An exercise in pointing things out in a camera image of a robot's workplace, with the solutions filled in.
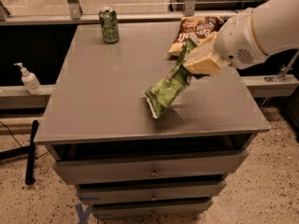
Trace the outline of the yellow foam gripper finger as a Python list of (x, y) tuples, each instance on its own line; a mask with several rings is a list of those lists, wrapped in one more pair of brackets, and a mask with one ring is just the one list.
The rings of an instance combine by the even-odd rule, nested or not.
[(223, 59), (214, 49), (214, 41), (202, 42), (196, 46), (187, 41), (183, 66), (193, 75), (217, 75), (231, 63)]
[(212, 32), (206, 38), (199, 39), (197, 42), (197, 46), (200, 47), (206, 44), (209, 44), (210, 46), (214, 46), (217, 35), (218, 35), (217, 32)]

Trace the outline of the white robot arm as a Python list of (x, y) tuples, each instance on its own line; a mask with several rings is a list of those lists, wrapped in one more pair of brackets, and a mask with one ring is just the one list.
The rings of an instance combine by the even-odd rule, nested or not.
[(227, 20), (185, 56), (183, 66), (194, 75), (215, 75), (224, 66), (246, 69), (288, 49), (299, 49), (299, 0), (269, 0)]

